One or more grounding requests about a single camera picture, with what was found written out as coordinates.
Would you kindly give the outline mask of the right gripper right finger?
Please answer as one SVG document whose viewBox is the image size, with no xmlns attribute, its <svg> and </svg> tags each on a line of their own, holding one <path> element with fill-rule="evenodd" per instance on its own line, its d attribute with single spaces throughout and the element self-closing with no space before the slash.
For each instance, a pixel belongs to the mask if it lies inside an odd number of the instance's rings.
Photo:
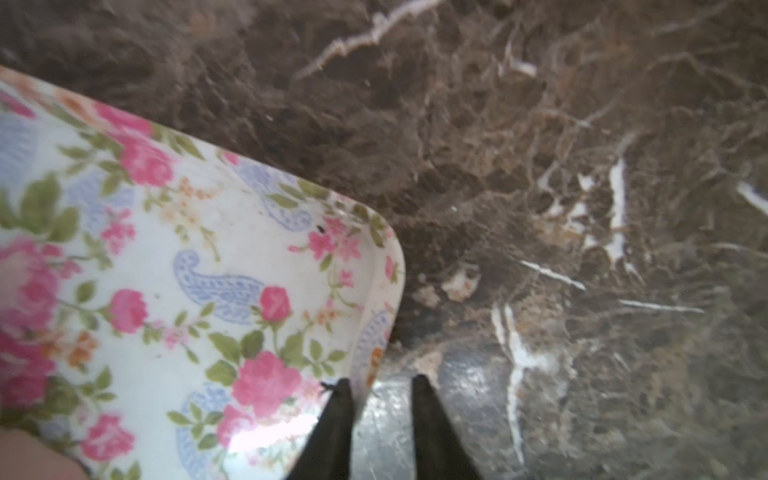
<svg viewBox="0 0 768 480">
<path fill-rule="evenodd" d="M 411 416 L 416 478 L 480 480 L 426 375 L 411 381 Z"/>
</svg>

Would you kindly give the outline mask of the floral rectangular tray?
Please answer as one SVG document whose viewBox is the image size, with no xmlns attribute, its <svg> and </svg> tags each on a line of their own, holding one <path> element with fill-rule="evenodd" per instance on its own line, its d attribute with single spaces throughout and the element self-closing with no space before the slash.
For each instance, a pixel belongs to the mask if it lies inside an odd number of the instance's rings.
<svg viewBox="0 0 768 480">
<path fill-rule="evenodd" d="M 403 294 L 374 210 L 1 72 L 1 423 L 95 479 L 282 479 Z"/>
</svg>

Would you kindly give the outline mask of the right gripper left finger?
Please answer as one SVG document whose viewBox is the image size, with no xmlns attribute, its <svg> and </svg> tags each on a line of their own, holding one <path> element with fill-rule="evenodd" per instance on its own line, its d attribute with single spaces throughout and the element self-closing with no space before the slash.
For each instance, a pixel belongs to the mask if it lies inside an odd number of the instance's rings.
<svg viewBox="0 0 768 480">
<path fill-rule="evenodd" d="M 355 402 L 350 381 L 322 383 L 331 393 L 318 423 L 296 460 L 287 480 L 347 480 L 355 421 Z"/>
</svg>

